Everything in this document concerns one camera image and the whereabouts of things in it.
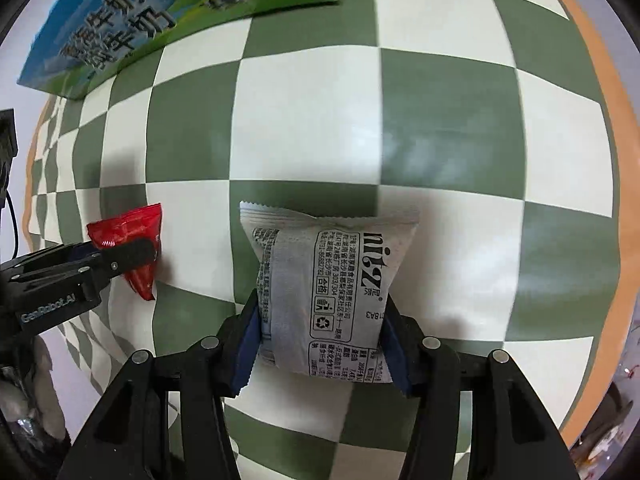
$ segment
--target black cable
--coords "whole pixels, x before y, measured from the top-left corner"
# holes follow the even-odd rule
[[[11,195],[9,195],[9,190],[6,191],[6,200],[9,203],[11,220],[14,222],[14,255],[11,257],[11,259],[13,260],[18,255],[18,224],[15,221],[14,203],[11,202]]]

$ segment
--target checkered tablecloth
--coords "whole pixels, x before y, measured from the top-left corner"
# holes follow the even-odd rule
[[[36,248],[160,202],[156,300],[120,279],[66,322],[99,392],[134,349],[181,351],[254,286],[241,200],[319,216],[418,209],[391,294],[456,349],[504,348],[558,426],[616,290],[615,145],[593,65],[558,0],[342,0],[204,30],[37,137]],[[391,385],[258,362],[226,402],[243,479],[395,479],[416,403]],[[462,395],[457,478],[470,445]],[[172,397],[179,454],[179,398]]]

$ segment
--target red wrapper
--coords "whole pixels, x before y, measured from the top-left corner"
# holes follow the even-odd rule
[[[86,227],[89,238],[99,249],[114,247],[136,238],[149,238],[160,255],[160,226],[162,224],[162,206],[148,205],[133,209],[116,218],[100,220]],[[154,284],[156,264],[153,263],[124,273],[125,279],[143,300],[154,300],[151,287]]]

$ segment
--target recycling symbol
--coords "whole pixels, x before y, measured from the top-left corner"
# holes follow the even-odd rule
[[[316,317],[316,328],[318,328],[320,330],[325,330],[325,329],[329,328],[330,324],[331,323],[329,322],[329,320],[327,318],[325,318],[324,316]]]

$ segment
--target plastic bag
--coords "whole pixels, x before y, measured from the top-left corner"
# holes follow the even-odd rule
[[[240,221],[260,260],[260,355],[310,376],[391,382],[378,338],[417,217],[315,218],[242,202]]]
[[[151,288],[160,254],[162,206],[153,204],[133,209],[123,215],[87,225],[89,238],[99,249],[113,247],[136,238],[149,238],[156,249],[156,259],[143,267],[124,273],[124,277],[143,300],[154,300]]]

